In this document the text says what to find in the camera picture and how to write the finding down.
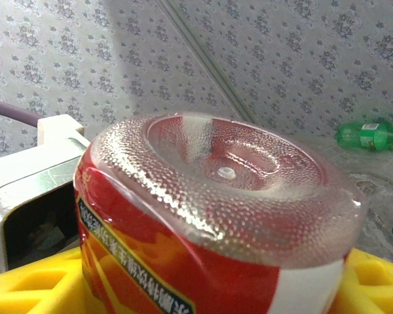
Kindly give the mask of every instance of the floral wallpaper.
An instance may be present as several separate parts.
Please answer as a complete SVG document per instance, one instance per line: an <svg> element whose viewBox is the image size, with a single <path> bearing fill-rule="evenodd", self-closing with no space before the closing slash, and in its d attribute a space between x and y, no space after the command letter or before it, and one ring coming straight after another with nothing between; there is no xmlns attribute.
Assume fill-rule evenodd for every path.
<svg viewBox="0 0 393 314"><path fill-rule="evenodd" d="M70 114L89 139L139 113L240 118L153 1L0 1L0 100ZM0 117L0 156L35 143Z"/></svg>
<svg viewBox="0 0 393 314"><path fill-rule="evenodd" d="M263 126L393 123L393 0L164 0Z"/></svg>
<svg viewBox="0 0 393 314"><path fill-rule="evenodd" d="M0 1L0 100L68 113L90 139L167 110L243 108L305 135L393 123L393 0ZM34 144L0 117L0 156Z"/></svg>

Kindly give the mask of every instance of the plastic bottle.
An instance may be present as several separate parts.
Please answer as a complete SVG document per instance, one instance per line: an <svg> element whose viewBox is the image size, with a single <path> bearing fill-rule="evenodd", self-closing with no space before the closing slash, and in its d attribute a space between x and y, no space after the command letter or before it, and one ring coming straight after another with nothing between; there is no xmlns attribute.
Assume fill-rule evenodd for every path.
<svg viewBox="0 0 393 314"><path fill-rule="evenodd" d="M342 148L388 150L393 147L393 126L387 123L340 124L335 139Z"/></svg>

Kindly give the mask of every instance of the purple cable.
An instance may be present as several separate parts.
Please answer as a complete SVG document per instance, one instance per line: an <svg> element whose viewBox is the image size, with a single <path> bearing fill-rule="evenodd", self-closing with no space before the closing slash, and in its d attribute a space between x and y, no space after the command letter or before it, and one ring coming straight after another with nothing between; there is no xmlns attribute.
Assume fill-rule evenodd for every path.
<svg viewBox="0 0 393 314"><path fill-rule="evenodd" d="M36 113L19 108L9 103L3 103L2 101L0 101L0 116L5 116L35 128L38 127L38 120L43 118Z"/></svg>

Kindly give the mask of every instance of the purple hose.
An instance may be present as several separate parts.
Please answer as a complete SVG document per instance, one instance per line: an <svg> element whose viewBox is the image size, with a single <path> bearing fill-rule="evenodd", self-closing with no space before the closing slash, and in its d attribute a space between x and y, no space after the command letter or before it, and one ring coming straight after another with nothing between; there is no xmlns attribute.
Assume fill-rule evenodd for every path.
<svg viewBox="0 0 393 314"><path fill-rule="evenodd" d="M0 101L0 116L5 116L35 128L38 127L38 120L43 118L36 113L16 107L9 103L3 103L2 101Z"/></svg>

